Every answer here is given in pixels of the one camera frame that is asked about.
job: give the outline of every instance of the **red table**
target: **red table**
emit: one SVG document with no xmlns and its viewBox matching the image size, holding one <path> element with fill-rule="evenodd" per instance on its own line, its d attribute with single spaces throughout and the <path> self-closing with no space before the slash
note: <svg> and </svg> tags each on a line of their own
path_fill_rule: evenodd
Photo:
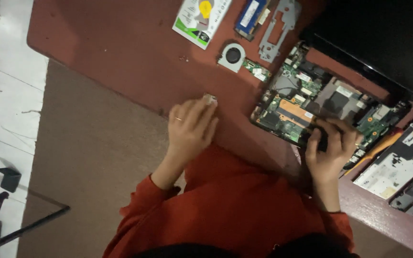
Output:
<svg viewBox="0 0 413 258">
<path fill-rule="evenodd" d="M 209 92 L 219 102 L 217 143 L 250 162 L 299 177 L 291 146 L 248 121 L 264 85 L 244 69 L 236 74 L 216 65 L 216 56 L 231 40 L 259 61 L 258 43 L 269 19 L 253 42 L 237 38 L 233 27 L 245 1 L 234 0 L 212 42 L 202 50 L 171 30 L 181 2 L 35 0 L 28 45 L 163 116 L 175 103 Z M 281 65 L 301 29 L 324 9 L 316 0 L 300 3 L 302 14 L 280 58 L 271 65 L 261 62 L 271 71 Z M 341 179 L 340 191 L 342 208 L 350 216 L 413 249 L 412 217 L 391 209 L 348 178 Z"/>
</svg>

